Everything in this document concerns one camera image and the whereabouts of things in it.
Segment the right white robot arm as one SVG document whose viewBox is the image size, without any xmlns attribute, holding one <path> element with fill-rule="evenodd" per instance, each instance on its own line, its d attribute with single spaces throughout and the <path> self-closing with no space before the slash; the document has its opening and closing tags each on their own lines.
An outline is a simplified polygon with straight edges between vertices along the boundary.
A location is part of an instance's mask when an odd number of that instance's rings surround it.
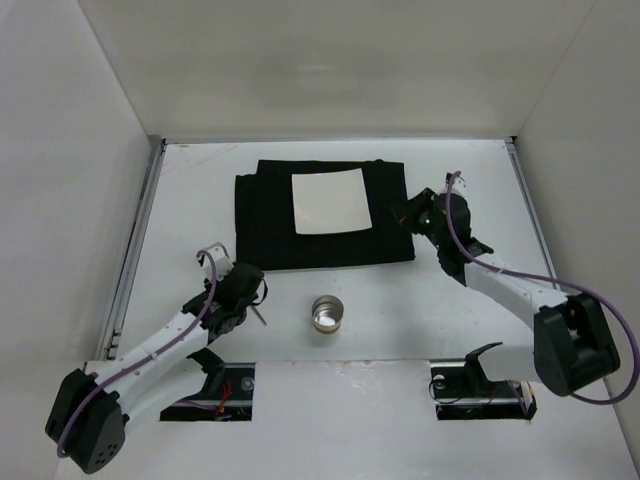
<svg viewBox="0 0 640 480">
<path fill-rule="evenodd" d="M 472 235 L 466 199 L 429 188 L 392 207 L 399 225 L 426 237 L 442 270 L 508 310 L 533 332 L 534 379 L 566 397 L 616 372 L 620 357 L 601 303 L 511 276 L 494 249 Z"/>
</svg>

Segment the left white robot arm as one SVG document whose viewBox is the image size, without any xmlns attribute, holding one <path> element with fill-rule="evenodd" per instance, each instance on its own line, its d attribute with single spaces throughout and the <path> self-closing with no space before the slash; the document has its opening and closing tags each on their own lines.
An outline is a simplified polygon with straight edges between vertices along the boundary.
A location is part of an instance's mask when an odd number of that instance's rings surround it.
<svg viewBox="0 0 640 480">
<path fill-rule="evenodd" d="M 236 263 L 149 339 L 94 371 L 65 376 L 45 425 L 57 454 L 84 474 L 103 469 L 146 420 L 244 418 L 253 375 L 230 373 L 210 348 L 246 319 L 268 288 L 263 272 Z"/>
</svg>

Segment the black cloth placemat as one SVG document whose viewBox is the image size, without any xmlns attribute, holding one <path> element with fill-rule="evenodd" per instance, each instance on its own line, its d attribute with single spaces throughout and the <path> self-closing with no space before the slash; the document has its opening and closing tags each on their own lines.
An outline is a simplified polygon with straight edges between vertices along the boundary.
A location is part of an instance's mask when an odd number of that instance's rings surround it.
<svg viewBox="0 0 640 480">
<path fill-rule="evenodd" d="M 364 231 L 327 235 L 295 232 L 291 177 L 360 168 L 372 220 Z M 402 163 L 260 160 L 235 178 L 236 257 L 263 271 L 341 268 L 412 261 L 412 235 L 392 214 L 407 200 Z"/>
</svg>

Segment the steel cup with brown band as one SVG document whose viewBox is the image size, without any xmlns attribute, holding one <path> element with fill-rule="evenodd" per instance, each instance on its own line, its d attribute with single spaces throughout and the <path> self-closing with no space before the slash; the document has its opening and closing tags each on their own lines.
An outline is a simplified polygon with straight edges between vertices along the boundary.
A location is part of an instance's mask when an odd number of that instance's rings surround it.
<svg viewBox="0 0 640 480">
<path fill-rule="evenodd" d="M 337 332 L 344 316 L 342 301 L 333 295 L 318 297 L 311 307 L 312 325 L 316 331 L 330 335 Z"/>
</svg>

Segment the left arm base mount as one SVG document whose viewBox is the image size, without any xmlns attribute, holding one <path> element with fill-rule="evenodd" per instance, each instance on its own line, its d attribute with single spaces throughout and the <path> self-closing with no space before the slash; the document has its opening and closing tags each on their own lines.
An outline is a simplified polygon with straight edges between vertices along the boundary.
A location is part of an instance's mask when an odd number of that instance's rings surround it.
<svg viewBox="0 0 640 480">
<path fill-rule="evenodd" d="M 206 375 L 199 391 L 160 413 L 161 422 L 247 422 L 252 420 L 255 363 L 227 363 L 209 349 L 189 356 Z"/>
</svg>

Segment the square white plate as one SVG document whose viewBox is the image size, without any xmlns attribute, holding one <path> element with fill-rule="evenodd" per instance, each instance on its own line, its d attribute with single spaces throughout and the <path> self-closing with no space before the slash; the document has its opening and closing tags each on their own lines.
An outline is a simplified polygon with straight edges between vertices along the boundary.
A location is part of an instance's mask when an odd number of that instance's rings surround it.
<svg viewBox="0 0 640 480">
<path fill-rule="evenodd" d="M 361 168 L 294 174 L 291 183 L 297 234 L 342 234 L 372 228 Z"/>
</svg>

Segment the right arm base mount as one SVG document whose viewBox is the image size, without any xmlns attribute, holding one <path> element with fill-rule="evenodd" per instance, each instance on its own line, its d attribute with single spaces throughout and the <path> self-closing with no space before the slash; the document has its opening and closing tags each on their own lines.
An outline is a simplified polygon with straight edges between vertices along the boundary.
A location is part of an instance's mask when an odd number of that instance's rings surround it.
<svg viewBox="0 0 640 480">
<path fill-rule="evenodd" d="M 428 391 L 439 421 L 533 419 L 537 403 L 530 384 L 490 380 L 481 366 L 481 356 L 501 346 L 489 343 L 462 359 L 430 363 Z"/>
</svg>

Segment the silver knife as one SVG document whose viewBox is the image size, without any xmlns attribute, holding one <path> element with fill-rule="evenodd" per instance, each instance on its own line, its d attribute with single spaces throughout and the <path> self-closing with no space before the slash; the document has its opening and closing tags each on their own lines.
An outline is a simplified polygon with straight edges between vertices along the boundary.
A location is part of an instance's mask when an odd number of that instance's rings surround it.
<svg viewBox="0 0 640 480">
<path fill-rule="evenodd" d="M 260 320 L 260 322 L 262 323 L 263 326 L 267 327 L 267 321 L 265 320 L 265 318 L 263 317 L 263 315 L 259 312 L 258 308 L 255 306 L 252 306 L 252 311 L 254 312 L 254 314 L 256 315 L 256 317 Z"/>
</svg>

